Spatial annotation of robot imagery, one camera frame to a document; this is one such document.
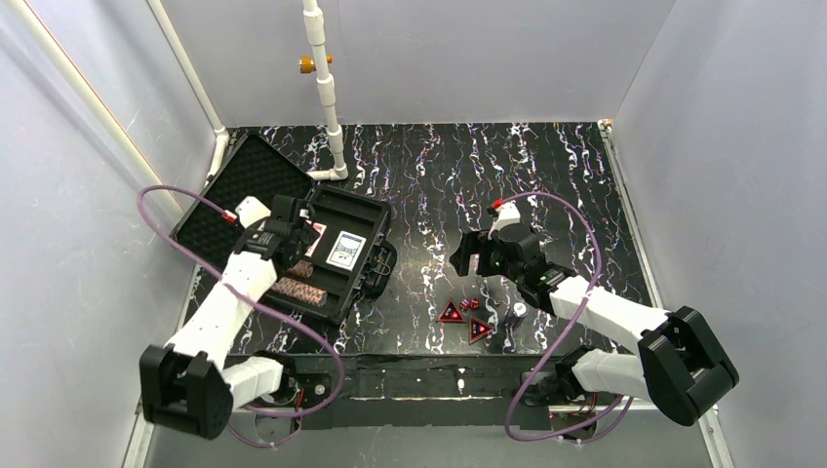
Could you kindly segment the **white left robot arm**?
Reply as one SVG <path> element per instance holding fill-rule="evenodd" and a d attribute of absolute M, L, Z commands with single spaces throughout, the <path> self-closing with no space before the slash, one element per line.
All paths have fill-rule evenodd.
<path fill-rule="evenodd" d="M 142 413 L 155 425 L 212 440 L 239 407 L 264 395 L 291 401 L 298 391 L 288 358 L 264 352 L 225 363 L 260 299 L 320 237 L 308 201 L 277 195 L 258 214 L 251 202 L 227 214 L 244 231 L 199 308 L 164 345 L 148 346 L 139 358 Z"/>

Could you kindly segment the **orange black poker chip stack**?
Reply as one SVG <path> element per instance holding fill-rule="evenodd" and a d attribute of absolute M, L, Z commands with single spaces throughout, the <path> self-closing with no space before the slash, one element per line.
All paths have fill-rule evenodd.
<path fill-rule="evenodd" d="M 300 260 L 294 266 L 287 269 L 287 272 L 298 278 L 310 278 L 314 272 L 314 265 L 309 261 Z"/>

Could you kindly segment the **red dice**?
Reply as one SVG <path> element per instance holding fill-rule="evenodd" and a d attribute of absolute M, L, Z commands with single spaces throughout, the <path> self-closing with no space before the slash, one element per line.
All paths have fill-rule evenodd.
<path fill-rule="evenodd" d="M 466 310 L 476 310 L 480 306 L 480 301 L 478 298 L 464 298 L 460 301 L 459 307 L 462 311 Z"/>

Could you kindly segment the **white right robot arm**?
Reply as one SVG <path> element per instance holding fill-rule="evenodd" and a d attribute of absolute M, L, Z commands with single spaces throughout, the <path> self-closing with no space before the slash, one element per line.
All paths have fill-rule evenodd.
<path fill-rule="evenodd" d="M 462 235 L 450 264 L 459 276 L 511 281 L 524 302 L 577 323 L 622 347 L 609 353 L 581 346 L 552 372 L 524 375 L 524 401 L 572 400 L 610 393 L 654 404 L 670 420 L 691 426 L 740 381 L 740 375 L 703 315 L 683 306 L 676 311 L 645 306 L 589 282 L 548 260 L 534 231 L 522 224 Z"/>

